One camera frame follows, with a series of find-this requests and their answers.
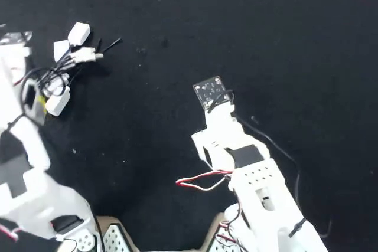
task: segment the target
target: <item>black background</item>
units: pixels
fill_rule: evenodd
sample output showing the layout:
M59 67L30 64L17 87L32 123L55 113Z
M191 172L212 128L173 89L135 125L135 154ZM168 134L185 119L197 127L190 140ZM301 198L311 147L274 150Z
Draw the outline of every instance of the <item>black background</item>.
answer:
M190 138L205 127L191 86L220 75L238 114L257 118L300 164L304 214L320 231L333 219L329 250L373 251L376 1L0 0L0 22L34 32L38 66L52 65L53 42L76 21L104 45L123 38L82 72L44 130L51 176L97 215L118 217L141 250L199 248L215 214L234 202L224 185L174 184L207 170ZM292 189L294 167L269 148ZM29 238L1 241L26 251Z

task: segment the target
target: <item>white plastic bracket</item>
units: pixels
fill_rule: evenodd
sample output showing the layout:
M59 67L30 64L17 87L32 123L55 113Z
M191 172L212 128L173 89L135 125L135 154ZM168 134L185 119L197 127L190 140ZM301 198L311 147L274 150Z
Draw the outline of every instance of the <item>white plastic bracket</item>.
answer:
M89 252L95 246L95 237L90 233L88 229L83 229L71 236L76 240L77 249L81 252Z

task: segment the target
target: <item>wire bundle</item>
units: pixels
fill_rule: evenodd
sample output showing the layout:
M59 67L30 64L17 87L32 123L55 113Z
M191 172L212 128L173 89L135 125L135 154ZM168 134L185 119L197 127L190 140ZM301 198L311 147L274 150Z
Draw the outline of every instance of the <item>wire bundle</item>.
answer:
M181 179L176 181L176 184L179 185L179 186L183 186L183 187L195 188L195 189L198 189L198 190L201 190L201 191L211 191L215 187L220 185L226 179L225 176L228 176L230 174L232 174L232 171L210 171L210 172L205 172L203 174L199 174L199 175L194 176L194 177L181 178ZM223 177L222 177L221 180L219 180L213 186L208 187L208 188L203 188L203 187L198 186L196 184L188 183L189 181L194 181L198 178L201 178L201 177L204 177L204 176L211 176L211 175L223 175Z
M4 225L0 224L0 231L4 233L6 236L8 236L10 239L17 241L18 240L18 234L17 232L21 231L22 229L17 227L13 230L10 230L9 228L5 227Z

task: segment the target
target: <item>perforated bracket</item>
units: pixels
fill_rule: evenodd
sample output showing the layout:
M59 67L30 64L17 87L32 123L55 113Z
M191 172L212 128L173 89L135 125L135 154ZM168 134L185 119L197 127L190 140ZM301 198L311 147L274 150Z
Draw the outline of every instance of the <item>perforated bracket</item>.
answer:
M250 185L255 191L268 187L275 182L285 183L285 178L279 170L274 159L265 159L251 165L236 169L233 173L237 178L232 178L230 186L235 182Z
M81 252L91 251L96 244L93 234L86 228L77 232L72 239L76 241L77 249Z
M111 224L104 235L105 252L132 252L126 236L117 224Z

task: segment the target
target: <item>white wire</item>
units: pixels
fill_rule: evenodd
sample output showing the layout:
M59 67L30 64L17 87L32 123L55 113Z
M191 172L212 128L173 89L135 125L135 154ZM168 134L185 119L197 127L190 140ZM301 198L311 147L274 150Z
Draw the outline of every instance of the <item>white wire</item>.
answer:
M5 235L7 235L9 238L13 239L14 241L18 240L18 234L17 231L20 231L21 229L19 227L15 228L14 230L9 230L9 228L5 227L4 225L0 224L0 231L2 231Z
M221 180L219 180L217 183L215 183L213 186L211 186L209 188L203 188L201 186L194 185L194 184L191 184L191 183L185 183L185 182L179 183L179 185L185 185L187 187L196 188L196 189L201 190L201 191L211 191L215 187L217 187L218 185L220 185L224 180L225 180L225 178L223 177Z

